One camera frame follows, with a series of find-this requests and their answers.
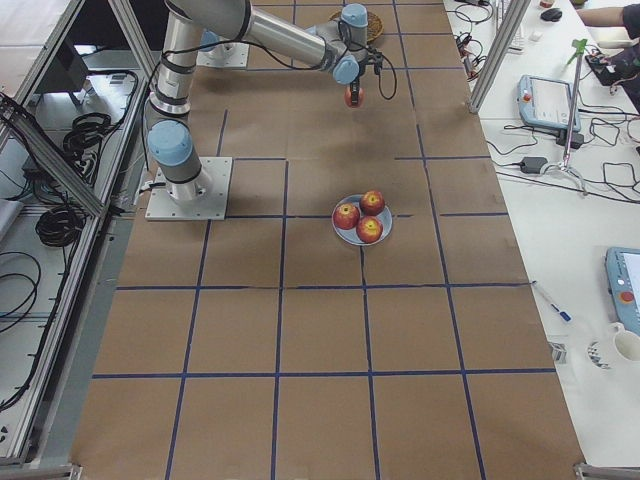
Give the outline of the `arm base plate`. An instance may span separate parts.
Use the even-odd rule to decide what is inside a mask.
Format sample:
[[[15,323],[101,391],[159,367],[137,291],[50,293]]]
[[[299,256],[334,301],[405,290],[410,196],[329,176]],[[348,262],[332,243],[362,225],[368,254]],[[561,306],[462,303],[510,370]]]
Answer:
[[[185,184],[166,179],[158,168],[154,179],[160,186],[150,192],[145,218],[149,221],[224,220],[233,159],[200,157],[199,176]]]
[[[248,64],[249,46],[241,43],[220,44],[200,51],[196,65],[215,69],[245,69]]]

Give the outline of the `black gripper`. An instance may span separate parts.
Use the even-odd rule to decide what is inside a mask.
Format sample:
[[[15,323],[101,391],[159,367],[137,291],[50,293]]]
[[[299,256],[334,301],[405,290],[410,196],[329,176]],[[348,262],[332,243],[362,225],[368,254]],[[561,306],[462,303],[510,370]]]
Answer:
[[[348,94],[349,103],[355,103],[361,100],[360,78],[366,74],[368,67],[372,67],[374,74],[379,76],[383,69],[384,54],[374,47],[356,47],[350,53],[358,63],[358,73],[349,84]]]

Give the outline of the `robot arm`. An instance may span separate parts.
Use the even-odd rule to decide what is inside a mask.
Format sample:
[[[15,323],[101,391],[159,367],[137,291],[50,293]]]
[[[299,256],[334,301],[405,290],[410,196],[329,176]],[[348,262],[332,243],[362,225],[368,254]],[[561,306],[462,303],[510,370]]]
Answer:
[[[234,43],[224,43],[224,38],[215,32],[204,30],[201,37],[201,49],[197,61],[202,65],[224,65],[235,54]]]
[[[346,88],[345,102],[360,105],[360,79],[368,66],[381,70],[384,57],[370,46],[368,13],[358,3],[343,7],[338,18],[302,29],[249,1],[169,1],[168,25],[159,64],[152,74],[146,144],[162,175],[163,188],[149,205],[161,205],[167,220],[220,219],[227,181],[217,182],[212,163],[198,155],[187,118],[189,94],[199,51],[244,43],[279,53],[311,70],[324,71]]]

